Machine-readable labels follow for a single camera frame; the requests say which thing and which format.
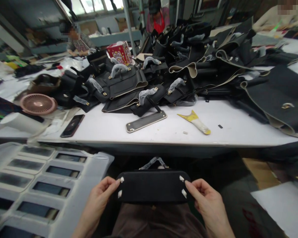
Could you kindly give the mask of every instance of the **worker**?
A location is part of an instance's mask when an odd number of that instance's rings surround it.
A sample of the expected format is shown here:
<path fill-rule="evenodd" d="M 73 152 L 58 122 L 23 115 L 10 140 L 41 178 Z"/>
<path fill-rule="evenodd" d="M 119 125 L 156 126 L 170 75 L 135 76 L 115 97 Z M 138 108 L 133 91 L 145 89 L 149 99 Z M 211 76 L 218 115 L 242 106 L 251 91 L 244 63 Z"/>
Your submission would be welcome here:
<path fill-rule="evenodd" d="M 149 0 L 148 4 L 147 32 L 155 29 L 160 34 L 166 26 L 170 25 L 169 8 L 161 8 L 160 0 Z"/>
<path fill-rule="evenodd" d="M 93 235 L 109 197 L 119 184 L 120 179 L 106 177 L 92 189 L 73 238 Z M 203 179 L 185 181 L 185 186 L 195 198 L 195 208 L 202 215 L 205 227 L 190 212 L 188 204 L 156 207 L 122 204 L 109 237 L 235 238 L 221 195 Z"/>
<path fill-rule="evenodd" d="M 95 45 L 90 38 L 83 33 L 78 34 L 72 23 L 68 21 L 62 22 L 60 24 L 60 32 L 68 36 L 69 42 L 66 49 L 72 56 L 86 56 L 89 54 L 90 49 L 95 50 Z"/>
<path fill-rule="evenodd" d="M 254 31 L 277 31 L 298 26 L 298 0 L 280 0 L 270 8 L 254 25 Z"/>

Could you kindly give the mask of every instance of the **pink desk fan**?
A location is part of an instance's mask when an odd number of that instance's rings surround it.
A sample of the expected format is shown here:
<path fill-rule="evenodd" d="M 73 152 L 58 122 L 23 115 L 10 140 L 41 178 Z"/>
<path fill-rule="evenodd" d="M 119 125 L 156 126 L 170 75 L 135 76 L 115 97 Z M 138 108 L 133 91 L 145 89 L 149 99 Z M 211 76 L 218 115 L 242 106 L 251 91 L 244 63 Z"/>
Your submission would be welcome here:
<path fill-rule="evenodd" d="M 44 94 L 29 94 L 21 99 L 20 106 L 25 113 L 42 116 L 54 112 L 57 109 L 57 102 Z"/>

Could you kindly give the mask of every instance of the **red apron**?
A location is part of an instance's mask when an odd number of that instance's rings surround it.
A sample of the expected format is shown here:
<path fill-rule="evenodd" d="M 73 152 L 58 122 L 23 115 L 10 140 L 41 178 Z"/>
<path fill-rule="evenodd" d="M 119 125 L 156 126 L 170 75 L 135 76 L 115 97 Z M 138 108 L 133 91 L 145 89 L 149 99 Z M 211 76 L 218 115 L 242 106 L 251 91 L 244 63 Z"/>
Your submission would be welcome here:
<path fill-rule="evenodd" d="M 163 30 L 165 29 L 165 21 L 163 20 L 163 15 L 162 15 L 161 10 L 160 10 L 160 14 L 161 14 L 161 25 L 156 23 L 156 20 L 153 20 L 154 28 L 158 32 L 158 34 L 163 32 Z"/>

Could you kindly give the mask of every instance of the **tissue box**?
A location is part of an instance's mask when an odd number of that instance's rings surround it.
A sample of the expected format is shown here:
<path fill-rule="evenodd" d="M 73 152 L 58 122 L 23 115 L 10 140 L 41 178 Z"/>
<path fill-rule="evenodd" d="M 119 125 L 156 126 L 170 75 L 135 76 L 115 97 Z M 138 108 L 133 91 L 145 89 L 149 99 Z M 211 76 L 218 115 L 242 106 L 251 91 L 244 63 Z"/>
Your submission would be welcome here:
<path fill-rule="evenodd" d="M 131 64 L 131 53 L 126 41 L 119 41 L 115 44 L 107 46 L 109 57 L 115 58 L 120 64 Z"/>

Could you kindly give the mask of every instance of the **smartphone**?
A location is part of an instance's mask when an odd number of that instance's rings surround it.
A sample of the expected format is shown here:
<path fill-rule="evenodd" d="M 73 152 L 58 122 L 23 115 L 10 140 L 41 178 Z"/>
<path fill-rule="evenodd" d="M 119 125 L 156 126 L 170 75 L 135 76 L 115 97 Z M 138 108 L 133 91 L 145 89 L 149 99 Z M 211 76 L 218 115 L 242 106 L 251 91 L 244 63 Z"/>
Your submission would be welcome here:
<path fill-rule="evenodd" d="M 61 138 L 72 137 L 75 134 L 77 128 L 79 127 L 84 117 L 85 115 L 74 116 L 60 137 Z"/>

